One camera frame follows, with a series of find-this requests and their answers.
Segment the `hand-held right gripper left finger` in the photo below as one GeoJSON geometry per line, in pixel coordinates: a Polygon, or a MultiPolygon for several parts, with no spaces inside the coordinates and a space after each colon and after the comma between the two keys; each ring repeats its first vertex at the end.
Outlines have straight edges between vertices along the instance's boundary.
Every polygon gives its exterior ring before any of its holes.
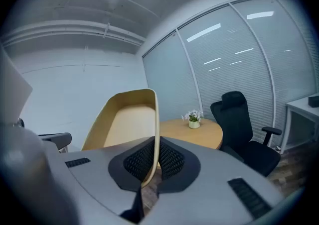
{"type": "Polygon", "coordinates": [[[53,176],[69,197],[68,225],[144,225],[142,178],[129,159],[153,158],[155,139],[144,137],[101,149],[60,153],[53,148],[53,176]]]}

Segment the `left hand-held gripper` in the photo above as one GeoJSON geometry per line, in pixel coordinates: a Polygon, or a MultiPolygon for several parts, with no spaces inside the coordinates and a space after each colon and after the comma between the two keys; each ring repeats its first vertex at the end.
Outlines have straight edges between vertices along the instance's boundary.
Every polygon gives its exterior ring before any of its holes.
{"type": "Polygon", "coordinates": [[[68,132],[39,134],[22,127],[19,115],[32,87],[0,49],[0,223],[78,225],[75,204],[54,179],[43,141],[68,151],[68,132]]]}

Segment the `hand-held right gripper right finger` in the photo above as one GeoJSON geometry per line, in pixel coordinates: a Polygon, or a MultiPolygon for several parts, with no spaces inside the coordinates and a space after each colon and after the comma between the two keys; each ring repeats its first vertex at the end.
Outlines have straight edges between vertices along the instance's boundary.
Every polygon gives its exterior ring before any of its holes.
{"type": "Polygon", "coordinates": [[[263,175],[233,156],[186,141],[166,138],[193,153],[200,162],[197,178],[184,191],[160,194],[143,225],[244,225],[253,217],[228,181],[242,178],[270,207],[283,200],[282,193],[263,175]]]}

